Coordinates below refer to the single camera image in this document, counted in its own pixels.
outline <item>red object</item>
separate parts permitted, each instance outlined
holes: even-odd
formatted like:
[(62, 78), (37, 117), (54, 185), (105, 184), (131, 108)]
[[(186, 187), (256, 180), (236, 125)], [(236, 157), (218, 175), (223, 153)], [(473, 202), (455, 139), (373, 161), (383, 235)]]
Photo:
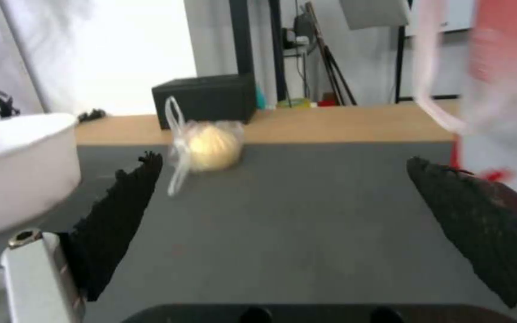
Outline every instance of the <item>red object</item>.
[(336, 106), (336, 105), (337, 104), (334, 99), (318, 101), (318, 106)]

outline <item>black speaker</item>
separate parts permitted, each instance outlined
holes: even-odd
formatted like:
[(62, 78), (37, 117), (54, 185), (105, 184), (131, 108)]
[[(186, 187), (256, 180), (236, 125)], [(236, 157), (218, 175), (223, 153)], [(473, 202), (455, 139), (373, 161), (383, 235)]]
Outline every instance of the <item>black speaker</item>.
[(169, 129), (165, 102), (174, 96), (185, 121), (234, 120), (248, 123), (256, 111), (254, 75), (176, 79), (152, 89), (161, 129)]

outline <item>white container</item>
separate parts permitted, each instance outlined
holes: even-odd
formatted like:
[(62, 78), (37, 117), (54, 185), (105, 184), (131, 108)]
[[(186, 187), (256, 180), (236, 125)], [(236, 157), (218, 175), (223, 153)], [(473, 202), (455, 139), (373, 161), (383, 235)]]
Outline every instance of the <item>white container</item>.
[(0, 231), (36, 219), (79, 184), (75, 124), (66, 113), (0, 121)]

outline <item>small black object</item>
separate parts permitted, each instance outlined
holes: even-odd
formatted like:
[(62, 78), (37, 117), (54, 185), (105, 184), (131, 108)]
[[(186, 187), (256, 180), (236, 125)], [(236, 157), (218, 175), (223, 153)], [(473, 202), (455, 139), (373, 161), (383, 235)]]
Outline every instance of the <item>small black object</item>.
[(95, 119), (103, 118), (106, 115), (107, 114), (105, 113), (105, 111), (103, 111), (101, 109), (93, 109), (91, 111), (91, 113), (83, 112), (82, 114), (80, 114), (77, 117), (77, 119), (79, 119), (79, 123), (83, 123), (83, 122), (88, 122), (88, 121), (92, 121)]
[(517, 305), (517, 193), (414, 157), (406, 168), (446, 237), (509, 307)]
[(152, 91), (161, 129), (169, 129), (165, 102), (170, 96), (177, 100), (185, 121), (233, 120), (248, 123), (256, 111), (252, 74), (177, 79), (155, 86)]
[(162, 156), (139, 158), (131, 173), (115, 173), (107, 196), (93, 205), (72, 233), (58, 233), (75, 285), (87, 300), (96, 301), (106, 288), (141, 223), (162, 169)]

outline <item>gray mat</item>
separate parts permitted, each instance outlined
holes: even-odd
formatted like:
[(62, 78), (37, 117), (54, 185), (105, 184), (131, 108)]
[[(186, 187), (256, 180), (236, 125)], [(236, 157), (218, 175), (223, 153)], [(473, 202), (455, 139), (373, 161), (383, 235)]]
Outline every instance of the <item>gray mat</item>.
[[(82, 147), (84, 182), (41, 227), (70, 228), (143, 150)], [(508, 313), (445, 239), (406, 159), (449, 144), (250, 145), (225, 172), (158, 187), (87, 322), (160, 303), (466, 303)]]

